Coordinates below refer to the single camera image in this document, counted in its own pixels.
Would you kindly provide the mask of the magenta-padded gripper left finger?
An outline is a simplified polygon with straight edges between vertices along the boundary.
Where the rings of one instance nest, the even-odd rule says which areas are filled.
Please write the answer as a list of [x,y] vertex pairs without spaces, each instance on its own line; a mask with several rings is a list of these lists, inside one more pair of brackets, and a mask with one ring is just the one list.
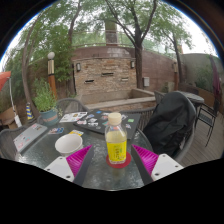
[[94,149],[89,145],[68,157],[59,156],[45,168],[45,171],[81,186],[93,156]]

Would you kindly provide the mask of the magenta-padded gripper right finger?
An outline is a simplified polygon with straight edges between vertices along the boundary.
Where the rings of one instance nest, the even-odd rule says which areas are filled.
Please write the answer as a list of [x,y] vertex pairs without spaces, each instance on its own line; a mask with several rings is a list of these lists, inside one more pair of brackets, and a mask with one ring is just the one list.
[[145,185],[183,169],[167,154],[157,155],[137,145],[131,146],[131,154]]

